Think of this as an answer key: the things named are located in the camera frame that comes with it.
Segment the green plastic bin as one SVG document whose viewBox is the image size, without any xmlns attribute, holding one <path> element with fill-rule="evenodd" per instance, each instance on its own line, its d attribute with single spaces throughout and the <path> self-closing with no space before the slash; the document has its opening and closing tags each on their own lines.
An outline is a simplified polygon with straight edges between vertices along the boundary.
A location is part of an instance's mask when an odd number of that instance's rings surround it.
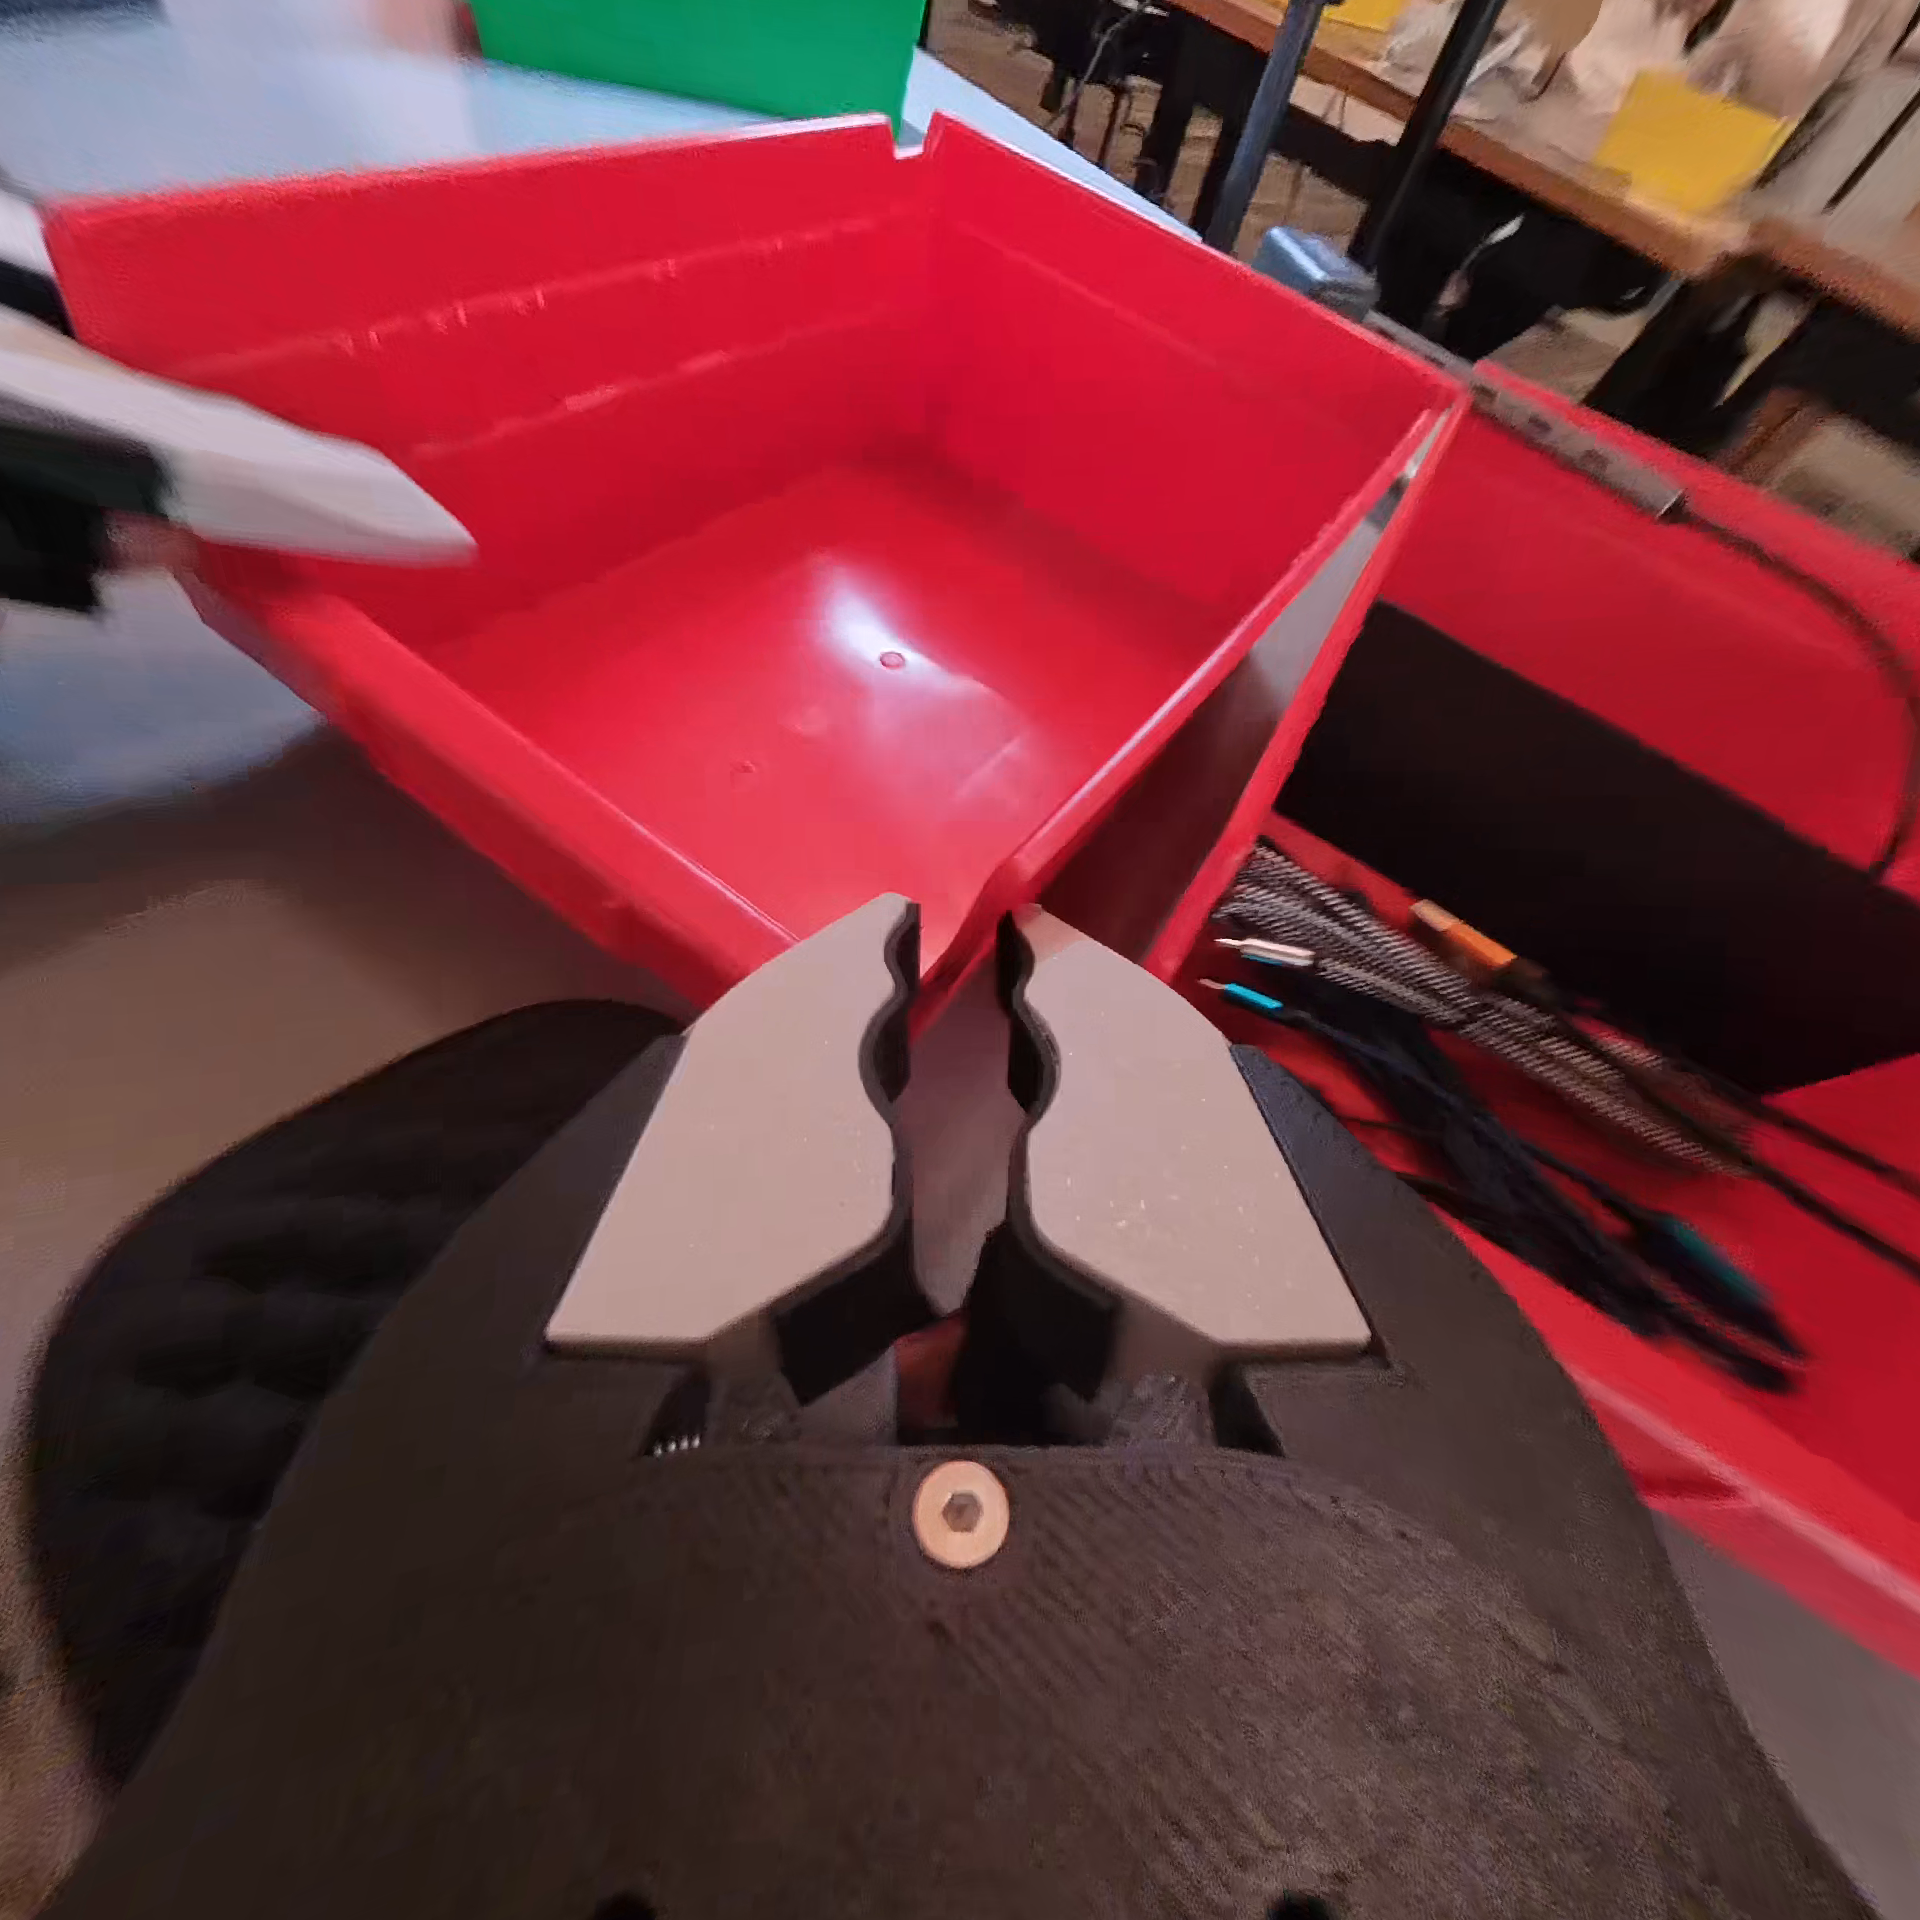
<svg viewBox="0 0 1920 1920">
<path fill-rule="evenodd" d="M 480 52 L 781 118 L 901 120 L 923 3 L 469 3 Z"/>
</svg>

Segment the blue grey device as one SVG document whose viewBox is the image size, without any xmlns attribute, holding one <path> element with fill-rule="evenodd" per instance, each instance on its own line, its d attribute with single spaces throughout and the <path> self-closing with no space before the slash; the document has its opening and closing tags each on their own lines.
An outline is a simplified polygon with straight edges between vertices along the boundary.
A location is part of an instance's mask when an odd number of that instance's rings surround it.
<svg viewBox="0 0 1920 1920">
<path fill-rule="evenodd" d="M 1367 321 L 1377 303 L 1377 278 L 1317 230 L 1267 228 L 1252 270 L 1344 320 Z"/>
</svg>

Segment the yellow box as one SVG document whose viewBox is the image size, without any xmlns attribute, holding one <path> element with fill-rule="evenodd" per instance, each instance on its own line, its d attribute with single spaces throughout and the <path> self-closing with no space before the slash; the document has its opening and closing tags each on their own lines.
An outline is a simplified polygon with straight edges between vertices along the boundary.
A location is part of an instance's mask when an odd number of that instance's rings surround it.
<svg viewBox="0 0 1920 1920">
<path fill-rule="evenodd" d="M 1601 127 L 1591 165 L 1641 201 L 1705 217 L 1756 185 L 1789 134 L 1789 118 L 1646 69 Z"/>
</svg>

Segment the long grey usb hub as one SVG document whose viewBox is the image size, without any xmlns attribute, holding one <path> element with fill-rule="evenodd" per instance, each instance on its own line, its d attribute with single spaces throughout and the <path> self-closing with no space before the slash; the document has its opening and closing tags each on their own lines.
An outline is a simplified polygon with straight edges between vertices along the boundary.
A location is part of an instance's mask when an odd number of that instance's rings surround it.
<svg viewBox="0 0 1920 1920">
<path fill-rule="evenodd" d="M 1463 389 L 1472 412 L 1508 439 L 1587 478 L 1649 520 L 1683 523 L 1689 518 L 1684 489 L 1662 469 L 1621 449 L 1595 429 L 1572 422 L 1569 416 L 1555 412 L 1542 400 L 1523 396 L 1500 372 L 1480 369 L 1377 310 L 1367 312 L 1363 324 L 1393 347 L 1421 359 L 1436 372 L 1452 376 Z"/>
</svg>

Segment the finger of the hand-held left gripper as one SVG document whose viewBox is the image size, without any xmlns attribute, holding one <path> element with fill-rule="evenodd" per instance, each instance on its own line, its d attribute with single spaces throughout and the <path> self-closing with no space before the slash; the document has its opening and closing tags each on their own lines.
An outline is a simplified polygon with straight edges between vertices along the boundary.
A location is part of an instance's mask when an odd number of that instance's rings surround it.
<svg viewBox="0 0 1920 1920">
<path fill-rule="evenodd" d="M 139 375 L 37 318 L 1 320 L 1 596 L 87 615 L 113 569 L 200 543 L 449 564 L 467 528 L 381 453 Z"/>
<path fill-rule="evenodd" d="M 73 336 L 38 211 L 9 183 L 1 183 L 1 309 Z"/>
</svg>

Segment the long wooden table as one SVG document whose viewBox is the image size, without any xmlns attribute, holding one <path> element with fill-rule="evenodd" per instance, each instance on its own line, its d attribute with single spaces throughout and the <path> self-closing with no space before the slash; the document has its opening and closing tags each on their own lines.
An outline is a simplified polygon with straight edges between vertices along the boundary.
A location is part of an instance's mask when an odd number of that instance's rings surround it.
<svg viewBox="0 0 1920 1920">
<path fill-rule="evenodd" d="M 1176 15 L 1267 56 L 1285 19 L 1285 4 L 1198 3 L 1171 4 Z M 1416 88 L 1399 84 L 1382 65 L 1384 38 L 1348 19 L 1325 25 L 1311 40 L 1303 76 L 1335 95 L 1381 115 L 1397 133 L 1416 108 Z M 1597 166 L 1599 131 L 1591 116 L 1563 111 L 1566 103 L 1541 101 L 1513 108 L 1492 120 L 1452 118 L 1439 136 L 1446 153 L 1477 165 L 1501 185 L 1515 187 L 1547 211 L 1599 238 L 1631 248 L 1662 273 L 1683 284 L 1717 280 L 1763 263 L 1785 270 L 1873 273 L 1891 268 L 1833 268 L 1828 255 L 1891 257 L 1915 248 L 1915 110 L 1893 134 L 1878 165 L 1833 205 L 1799 208 L 1781 189 L 1758 187 L 1708 212 L 1689 212 L 1667 199 L 1639 192 L 1630 176 Z"/>
</svg>

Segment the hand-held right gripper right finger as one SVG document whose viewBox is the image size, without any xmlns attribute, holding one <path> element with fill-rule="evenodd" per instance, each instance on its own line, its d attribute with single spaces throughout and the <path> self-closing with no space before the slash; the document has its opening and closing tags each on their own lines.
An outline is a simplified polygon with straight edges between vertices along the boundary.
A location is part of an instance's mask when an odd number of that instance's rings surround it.
<svg viewBox="0 0 1920 1920">
<path fill-rule="evenodd" d="M 1247 1073 L 1185 996 L 1037 904 L 999 925 L 999 990 L 1021 1110 L 1006 1313 L 1048 1385 L 1368 1350 Z"/>
</svg>

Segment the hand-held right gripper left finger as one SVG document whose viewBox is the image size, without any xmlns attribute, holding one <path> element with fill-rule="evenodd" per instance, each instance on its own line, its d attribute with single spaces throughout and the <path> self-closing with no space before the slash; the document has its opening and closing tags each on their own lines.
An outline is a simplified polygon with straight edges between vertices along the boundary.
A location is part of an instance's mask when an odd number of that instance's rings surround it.
<svg viewBox="0 0 1920 1920">
<path fill-rule="evenodd" d="M 543 1326 L 814 1406 L 923 1326 L 899 1125 L 920 909 L 875 895 L 697 1014 Z"/>
</svg>

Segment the red plastic bin with divider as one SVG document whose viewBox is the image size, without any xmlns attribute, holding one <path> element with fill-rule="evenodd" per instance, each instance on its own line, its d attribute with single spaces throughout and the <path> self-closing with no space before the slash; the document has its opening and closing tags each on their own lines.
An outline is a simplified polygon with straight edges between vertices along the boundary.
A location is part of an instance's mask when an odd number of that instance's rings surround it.
<svg viewBox="0 0 1920 1920">
<path fill-rule="evenodd" d="M 1689 518 L 1646 518 L 1470 416 L 1359 589 L 1363 612 L 1404 607 L 1915 901 L 1915 825 L 1897 825 L 1915 712 L 1855 625 L 1869 620 L 1915 668 L 1915 564 L 1623 429 L 1599 436 L 1678 481 Z M 1237 671 L 1163 760 L 1160 847 L 1184 895 L 1147 951 L 1181 982 L 1233 974 L 1208 909 L 1259 837 L 1392 921 L 1430 901 L 1278 814 L 1318 712 L 1288 710 L 1256 669 Z M 1336 669 L 1318 675 L 1327 691 Z M 1758 1095 L 1534 967 L 1583 1012 L 1758 1097 L 1752 1152 L 1915 1256 L 1915 1059 Z M 1587 1391 L 1643 1501 L 1915 1673 L 1915 1275 L 1752 1175 L 1676 1166 L 1518 1067 L 1446 1048 L 1515 1134 L 1588 1175 L 1559 1189 L 1591 1219 L 1619 1228 L 1601 1184 L 1686 1222 L 1766 1294 L 1797 1345 L 1749 1339 L 1756 1376 L 1678 1333 L 1630 1333 L 1452 1219 Z"/>
</svg>

